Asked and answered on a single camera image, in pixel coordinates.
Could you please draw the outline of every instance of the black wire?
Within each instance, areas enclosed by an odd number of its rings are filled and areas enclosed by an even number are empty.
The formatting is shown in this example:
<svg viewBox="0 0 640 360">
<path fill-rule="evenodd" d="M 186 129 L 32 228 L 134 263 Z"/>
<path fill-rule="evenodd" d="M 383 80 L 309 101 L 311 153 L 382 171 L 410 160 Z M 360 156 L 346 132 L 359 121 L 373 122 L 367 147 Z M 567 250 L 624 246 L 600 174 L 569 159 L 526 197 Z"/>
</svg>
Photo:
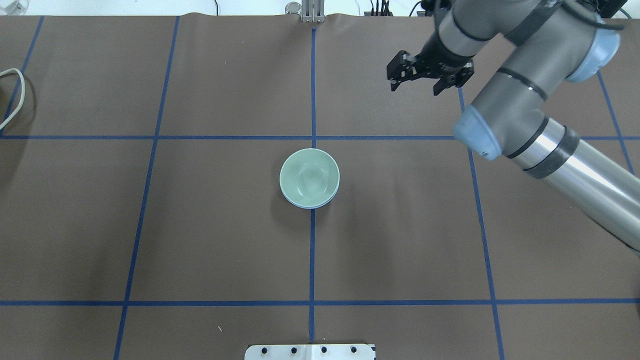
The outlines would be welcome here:
<svg viewBox="0 0 640 360">
<path fill-rule="evenodd" d="M 624 14 L 626 17 L 628 17 L 629 19 L 633 19 L 633 18 L 631 17 L 631 15 L 629 15 L 629 13 L 628 13 L 625 9 L 620 8 L 620 12 L 621 12 L 621 13 L 623 13 L 623 14 Z"/>
<path fill-rule="evenodd" d="M 589 19 L 585 17 L 583 14 L 579 13 L 576 9 L 572 8 L 571 5 L 569 5 L 566 2 L 562 2 L 560 6 L 562 6 L 562 8 L 566 12 L 568 12 L 571 16 L 575 17 L 576 19 L 582 21 L 587 25 L 593 26 L 594 28 L 605 29 L 605 30 L 616 30 L 616 31 L 620 31 L 625 28 L 622 25 L 601 24 L 599 22 L 596 22 L 595 20 Z"/>
<path fill-rule="evenodd" d="M 413 6 L 413 9 L 411 9 L 411 12 L 409 13 L 409 16 L 411 16 L 413 14 L 413 11 L 415 10 L 415 8 L 418 7 L 418 5 L 420 5 L 422 1 L 418 1 L 417 3 L 415 3 L 415 5 Z"/>
</svg>

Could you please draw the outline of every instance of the white background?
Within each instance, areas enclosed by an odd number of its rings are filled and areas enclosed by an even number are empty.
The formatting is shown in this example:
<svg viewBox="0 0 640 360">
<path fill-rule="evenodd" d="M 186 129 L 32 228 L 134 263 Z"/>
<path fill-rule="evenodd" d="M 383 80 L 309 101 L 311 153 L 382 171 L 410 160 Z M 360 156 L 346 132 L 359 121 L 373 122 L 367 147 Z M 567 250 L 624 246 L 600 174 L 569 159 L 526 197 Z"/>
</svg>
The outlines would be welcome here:
<svg viewBox="0 0 640 360">
<path fill-rule="evenodd" d="M 0 0 L 6 6 L 13 0 Z M 25 15 L 184 15 L 199 12 L 216 14 L 213 0 L 22 0 L 29 1 Z M 220 15 L 280 15 L 292 0 L 218 0 Z M 407 16 L 417 0 L 391 0 L 395 16 Z M 325 15 L 361 15 L 371 9 L 369 0 L 325 0 Z M 640 0 L 629 0 L 623 7 L 640 18 Z M 620 12 L 614 17 L 624 17 Z"/>
</svg>

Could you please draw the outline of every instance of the blue joint cap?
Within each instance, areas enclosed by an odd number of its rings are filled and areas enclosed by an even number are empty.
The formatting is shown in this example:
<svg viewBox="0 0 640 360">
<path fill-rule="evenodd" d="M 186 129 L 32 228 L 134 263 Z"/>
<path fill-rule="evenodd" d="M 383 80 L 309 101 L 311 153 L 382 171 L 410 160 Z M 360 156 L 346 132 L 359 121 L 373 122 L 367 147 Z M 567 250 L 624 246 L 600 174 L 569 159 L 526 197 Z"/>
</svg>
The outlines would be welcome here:
<svg viewBox="0 0 640 360">
<path fill-rule="evenodd" d="M 598 16 L 598 22 L 604 24 L 600 16 Z M 572 83 L 580 83 L 587 80 L 598 72 L 600 68 L 607 65 L 619 47 L 620 34 L 615 30 L 596 29 L 596 34 L 593 37 L 587 56 L 584 57 L 580 66 L 566 80 Z"/>
<path fill-rule="evenodd" d="M 487 160 L 502 154 L 502 147 L 484 117 L 470 105 L 453 127 L 453 136 Z"/>
</svg>

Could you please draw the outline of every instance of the white metal plate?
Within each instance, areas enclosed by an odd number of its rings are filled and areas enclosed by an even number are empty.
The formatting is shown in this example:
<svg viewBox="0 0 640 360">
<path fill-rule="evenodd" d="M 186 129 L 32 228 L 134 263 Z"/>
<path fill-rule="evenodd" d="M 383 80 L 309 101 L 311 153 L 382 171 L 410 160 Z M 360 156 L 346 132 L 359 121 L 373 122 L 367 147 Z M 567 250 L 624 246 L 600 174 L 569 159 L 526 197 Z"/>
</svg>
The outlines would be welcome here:
<svg viewBox="0 0 640 360">
<path fill-rule="evenodd" d="M 244 360 L 375 360 L 375 349 L 367 344 L 252 345 Z"/>
</svg>

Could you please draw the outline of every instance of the metal clamp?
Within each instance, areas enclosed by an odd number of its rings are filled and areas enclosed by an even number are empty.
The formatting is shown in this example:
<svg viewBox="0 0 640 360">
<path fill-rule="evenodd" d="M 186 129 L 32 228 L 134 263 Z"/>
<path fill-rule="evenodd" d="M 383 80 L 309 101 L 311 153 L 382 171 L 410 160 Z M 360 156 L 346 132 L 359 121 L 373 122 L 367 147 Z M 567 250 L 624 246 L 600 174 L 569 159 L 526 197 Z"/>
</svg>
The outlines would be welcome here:
<svg viewBox="0 0 640 360">
<path fill-rule="evenodd" d="M 324 0 L 302 0 L 302 22 L 324 22 Z"/>
</svg>

